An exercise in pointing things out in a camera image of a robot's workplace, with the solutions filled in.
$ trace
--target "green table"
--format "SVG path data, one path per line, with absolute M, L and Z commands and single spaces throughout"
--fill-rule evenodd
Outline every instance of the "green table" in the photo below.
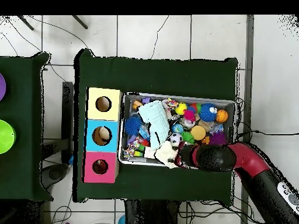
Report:
M 234 100 L 236 68 L 235 58 L 225 61 L 96 58 L 89 50 L 82 49 L 75 58 L 74 201 L 84 198 L 221 200 L 230 205 L 231 172 L 120 164 L 114 184 L 94 184 L 82 183 L 81 161 L 86 87 Z
M 31 58 L 0 57 L 0 73 L 7 87 L 0 101 L 0 119 L 16 131 L 14 146 L 0 155 L 0 199 L 52 200 L 40 183 L 40 77 L 49 57 L 45 52 Z

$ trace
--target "round hole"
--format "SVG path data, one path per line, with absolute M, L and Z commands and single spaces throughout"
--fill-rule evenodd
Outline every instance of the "round hole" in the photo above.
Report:
M 108 127 L 97 127 L 92 133 L 92 140 L 99 146 L 107 145 L 112 138 L 111 130 Z
M 96 174 L 104 174 L 107 172 L 108 169 L 108 164 L 105 160 L 96 160 L 93 164 L 92 164 L 92 170 L 96 173 Z
M 106 96 L 101 96 L 96 100 L 96 108 L 101 111 L 109 111 L 111 108 L 111 100 Z

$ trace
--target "toy bin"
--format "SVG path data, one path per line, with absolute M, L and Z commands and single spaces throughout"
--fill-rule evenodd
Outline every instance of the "toy bin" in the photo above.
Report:
M 135 100 L 141 101 L 142 98 L 150 97 L 151 100 L 164 100 L 171 98 L 177 102 L 185 103 L 214 103 L 217 109 L 224 109 L 228 113 L 228 120 L 223 123 L 224 134 L 227 137 L 228 143 L 235 141 L 237 130 L 237 104 L 231 100 L 215 100 L 215 99 L 202 99 L 194 97 L 183 97 L 183 96 L 170 96 L 161 94 L 147 94 L 147 93 L 125 93 L 121 100 L 121 105 L 123 107 L 123 116 L 121 117 L 120 123 L 120 136 L 119 136 L 119 150 L 118 157 L 119 161 L 124 164 L 134 164 L 134 165 L 147 165 L 147 166 L 165 166 L 156 159 L 144 158 L 134 156 L 129 159 L 125 159 L 123 156 L 123 150 L 127 148 L 128 135 L 124 132 L 124 120 L 129 118 L 130 114 L 134 111 L 133 103 Z

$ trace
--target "orange ball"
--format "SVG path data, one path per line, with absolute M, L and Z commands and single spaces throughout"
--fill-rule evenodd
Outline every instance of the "orange ball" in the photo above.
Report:
M 218 110 L 217 111 L 217 116 L 216 116 L 216 121 L 219 123 L 226 122 L 228 119 L 228 113 L 225 110 Z

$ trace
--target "light blue cloth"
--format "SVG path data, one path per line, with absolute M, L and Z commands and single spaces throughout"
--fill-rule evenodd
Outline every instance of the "light blue cloth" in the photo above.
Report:
M 169 132 L 169 124 L 162 102 L 155 100 L 140 106 L 138 113 L 143 122 L 151 124 L 149 127 L 151 148 L 158 149 L 160 145 L 166 141 Z

